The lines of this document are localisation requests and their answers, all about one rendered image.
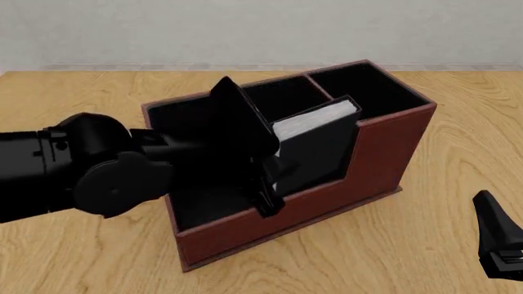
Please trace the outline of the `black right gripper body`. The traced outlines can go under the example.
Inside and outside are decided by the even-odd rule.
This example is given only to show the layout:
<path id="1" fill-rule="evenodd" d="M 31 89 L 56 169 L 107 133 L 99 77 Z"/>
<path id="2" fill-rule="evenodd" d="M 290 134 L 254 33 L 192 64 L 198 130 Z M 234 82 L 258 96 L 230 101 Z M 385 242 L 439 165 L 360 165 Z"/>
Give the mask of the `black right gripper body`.
<path id="1" fill-rule="evenodd" d="M 488 248 L 480 244 L 479 262 L 488 278 L 523 280 L 523 248 Z"/>

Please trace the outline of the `black book with white pages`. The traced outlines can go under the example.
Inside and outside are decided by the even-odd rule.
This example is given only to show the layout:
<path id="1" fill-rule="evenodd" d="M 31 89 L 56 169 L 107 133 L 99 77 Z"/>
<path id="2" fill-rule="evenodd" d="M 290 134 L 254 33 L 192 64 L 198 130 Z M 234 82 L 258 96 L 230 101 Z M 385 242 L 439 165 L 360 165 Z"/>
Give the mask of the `black book with white pages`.
<path id="1" fill-rule="evenodd" d="M 273 124 L 280 141 L 276 154 L 297 164 L 273 188 L 279 196 L 314 188 L 346 175 L 361 107 L 348 95 Z"/>

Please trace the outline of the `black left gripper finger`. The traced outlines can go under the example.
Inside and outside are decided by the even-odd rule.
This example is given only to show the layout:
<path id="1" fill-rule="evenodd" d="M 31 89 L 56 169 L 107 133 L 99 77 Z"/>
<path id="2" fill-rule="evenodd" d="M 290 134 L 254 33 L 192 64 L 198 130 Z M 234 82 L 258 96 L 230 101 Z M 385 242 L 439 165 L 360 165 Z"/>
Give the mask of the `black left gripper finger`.
<path id="1" fill-rule="evenodd" d="M 296 161 L 279 156 L 269 156 L 261 161 L 262 175 L 271 185 L 291 176 L 298 168 L 299 163 Z"/>
<path id="2" fill-rule="evenodd" d="M 268 157 L 279 150 L 279 139 L 246 92 L 231 78 L 222 78 L 210 96 L 217 102 L 221 134 L 240 154 Z"/>

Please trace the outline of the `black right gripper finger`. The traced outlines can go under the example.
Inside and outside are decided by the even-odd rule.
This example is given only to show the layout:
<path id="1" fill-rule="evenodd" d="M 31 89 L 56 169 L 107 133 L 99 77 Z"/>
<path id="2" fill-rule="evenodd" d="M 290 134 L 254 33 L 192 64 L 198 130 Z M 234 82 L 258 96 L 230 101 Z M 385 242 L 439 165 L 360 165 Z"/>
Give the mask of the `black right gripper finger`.
<path id="1" fill-rule="evenodd" d="M 473 198 L 482 246 L 523 246 L 523 229 L 488 190 Z"/>

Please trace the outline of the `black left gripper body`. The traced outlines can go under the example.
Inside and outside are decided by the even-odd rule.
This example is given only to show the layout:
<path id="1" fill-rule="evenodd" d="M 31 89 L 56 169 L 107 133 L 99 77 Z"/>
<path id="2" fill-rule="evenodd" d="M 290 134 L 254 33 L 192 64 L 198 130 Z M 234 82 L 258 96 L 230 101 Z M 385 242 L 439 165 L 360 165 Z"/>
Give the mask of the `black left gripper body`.
<path id="1" fill-rule="evenodd" d="M 283 198 L 275 195 L 271 185 L 263 180 L 253 184 L 251 199 L 261 217 L 275 216 L 285 205 Z"/>

